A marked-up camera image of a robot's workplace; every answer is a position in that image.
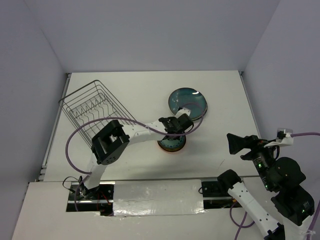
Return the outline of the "dark green plate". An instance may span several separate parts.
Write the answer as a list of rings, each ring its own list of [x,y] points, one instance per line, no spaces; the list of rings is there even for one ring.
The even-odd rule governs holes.
[[[202,93],[189,87],[182,87],[174,90],[168,98],[170,111],[175,115],[179,108],[200,109],[208,108],[207,101]]]

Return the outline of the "blue white floral plate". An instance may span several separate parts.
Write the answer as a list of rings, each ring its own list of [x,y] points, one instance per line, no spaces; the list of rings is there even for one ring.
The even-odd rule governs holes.
[[[208,108],[206,107],[205,109],[200,109],[199,107],[193,107],[191,109],[189,117],[191,118],[192,121],[197,121],[202,118],[208,111]]]

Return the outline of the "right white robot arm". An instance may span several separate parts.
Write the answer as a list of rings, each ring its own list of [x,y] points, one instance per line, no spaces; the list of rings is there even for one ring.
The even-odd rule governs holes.
[[[232,169],[217,177],[217,190],[223,196],[230,195],[243,207],[265,240],[309,240],[314,234],[320,209],[315,207],[313,197],[301,186],[306,175],[294,159],[274,157],[275,150],[293,145],[295,136],[286,129],[278,130],[275,140],[260,139],[256,135],[226,135],[230,154],[249,150],[240,158],[251,161],[265,189],[276,194],[271,201],[282,221],[274,219],[258,203]]]

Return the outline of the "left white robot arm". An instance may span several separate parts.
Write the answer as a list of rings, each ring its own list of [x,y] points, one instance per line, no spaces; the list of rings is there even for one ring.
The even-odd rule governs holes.
[[[117,161],[126,147],[147,141],[173,141],[193,126],[187,113],[179,117],[161,117],[145,126],[121,124],[117,119],[110,121],[91,140],[92,154],[87,165],[90,174],[86,180],[83,180],[84,176],[79,179],[80,194],[88,200],[97,196],[107,166]]]

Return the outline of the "silver tape sheet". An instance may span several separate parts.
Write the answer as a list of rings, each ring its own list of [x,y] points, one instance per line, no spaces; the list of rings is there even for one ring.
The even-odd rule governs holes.
[[[117,181],[113,193],[113,215],[117,217],[184,216],[206,212],[198,192],[201,181]]]

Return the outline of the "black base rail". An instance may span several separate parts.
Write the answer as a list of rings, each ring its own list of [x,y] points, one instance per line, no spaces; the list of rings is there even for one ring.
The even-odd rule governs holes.
[[[228,209],[236,202],[219,189],[215,179],[104,181],[89,197],[77,186],[73,182],[67,188],[67,212],[115,217],[185,216]]]

